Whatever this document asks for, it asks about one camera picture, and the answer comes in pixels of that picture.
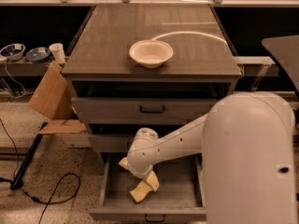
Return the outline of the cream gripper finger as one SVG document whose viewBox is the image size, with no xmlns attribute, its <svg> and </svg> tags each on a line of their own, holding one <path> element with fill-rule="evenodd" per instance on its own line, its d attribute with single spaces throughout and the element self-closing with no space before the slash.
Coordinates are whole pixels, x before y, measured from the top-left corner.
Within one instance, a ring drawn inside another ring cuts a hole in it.
<svg viewBox="0 0 299 224">
<path fill-rule="evenodd" d="M 125 170 L 128 169 L 128 160 L 126 157 L 122 158 L 120 161 L 119 161 L 119 166 L 124 168 Z"/>
<path fill-rule="evenodd" d="M 160 186 L 158 177 L 154 171 L 151 171 L 149 176 L 143 179 L 143 182 L 151 191 L 156 191 Z"/>
</svg>

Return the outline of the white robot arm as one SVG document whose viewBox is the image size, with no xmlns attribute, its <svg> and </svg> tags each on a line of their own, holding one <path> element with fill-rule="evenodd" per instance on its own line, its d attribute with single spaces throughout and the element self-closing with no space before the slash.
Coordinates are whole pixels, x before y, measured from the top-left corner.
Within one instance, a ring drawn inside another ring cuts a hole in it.
<svg viewBox="0 0 299 224">
<path fill-rule="evenodd" d="M 271 92 L 240 92 L 160 137 L 137 131 L 120 165 L 140 178 L 141 202 L 159 187 L 155 164 L 200 154 L 207 224 L 298 224 L 292 107 Z"/>
</svg>

